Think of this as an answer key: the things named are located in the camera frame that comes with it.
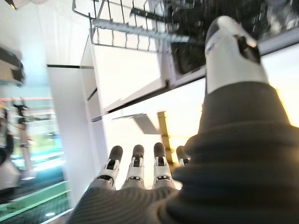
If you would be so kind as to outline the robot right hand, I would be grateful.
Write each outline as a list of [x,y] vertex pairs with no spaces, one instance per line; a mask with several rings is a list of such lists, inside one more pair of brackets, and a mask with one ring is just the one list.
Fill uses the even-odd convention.
[[292,126],[261,64],[258,44],[229,16],[210,25],[206,93],[199,131],[168,171],[154,146],[151,190],[141,187],[135,147],[123,188],[113,182],[122,148],[89,185],[69,224],[296,224],[299,221],[299,130]]

